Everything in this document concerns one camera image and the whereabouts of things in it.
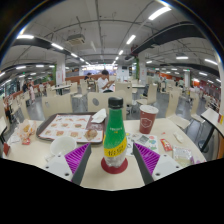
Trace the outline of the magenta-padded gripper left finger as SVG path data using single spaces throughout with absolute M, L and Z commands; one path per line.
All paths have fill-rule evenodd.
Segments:
M 66 155 L 56 155 L 44 166 L 44 170 L 80 185 L 90 155 L 91 144 L 87 143 Z

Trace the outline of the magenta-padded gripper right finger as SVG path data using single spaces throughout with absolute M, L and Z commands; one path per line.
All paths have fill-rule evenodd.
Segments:
M 133 154 L 145 185 L 182 169 L 182 166 L 168 154 L 159 155 L 137 143 L 133 144 Z

